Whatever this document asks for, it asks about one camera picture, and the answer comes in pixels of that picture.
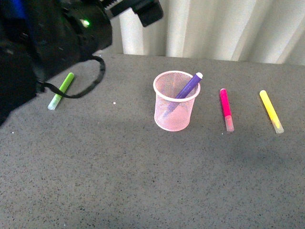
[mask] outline green marker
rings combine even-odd
[[[74,79],[74,74],[73,73],[69,73],[68,76],[66,77],[65,81],[62,83],[61,87],[59,88],[59,90],[63,93],[66,92],[67,88],[70,86],[72,80]],[[61,100],[60,95],[55,94],[54,98],[52,99],[52,101],[50,102],[50,104],[48,105],[48,109],[54,111],[57,104],[59,103],[59,101]]]

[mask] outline purple marker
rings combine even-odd
[[[184,99],[194,87],[202,80],[203,75],[201,73],[196,73],[192,79],[187,83],[187,85],[180,91],[180,93],[176,96],[176,99]],[[164,118],[167,118],[168,115],[173,112],[174,109],[178,106],[178,103],[171,102],[168,105],[168,110],[163,114]]]
[[[176,99],[184,99],[192,91],[192,89],[202,80],[202,77],[203,75],[201,73],[196,73],[187,83],[187,85],[176,96]]]

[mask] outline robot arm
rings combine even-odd
[[[44,82],[110,46],[110,19],[130,7],[144,27],[163,17],[158,0],[0,0],[0,125]]]

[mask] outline pink marker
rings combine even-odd
[[[229,104],[229,99],[228,99],[228,94],[227,94],[226,89],[223,88],[220,90],[220,98],[221,98],[221,103],[223,105],[224,120],[225,120],[225,125],[227,127],[227,131],[233,132],[234,126],[233,126],[230,104]]]

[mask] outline wire mesh cup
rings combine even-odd
[[[168,71],[158,75],[153,88],[156,92],[154,120],[164,130],[179,131],[190,123],[193,104],[200,92],[197,84],[184,99],[175,99],[193,76],[181,71]]]

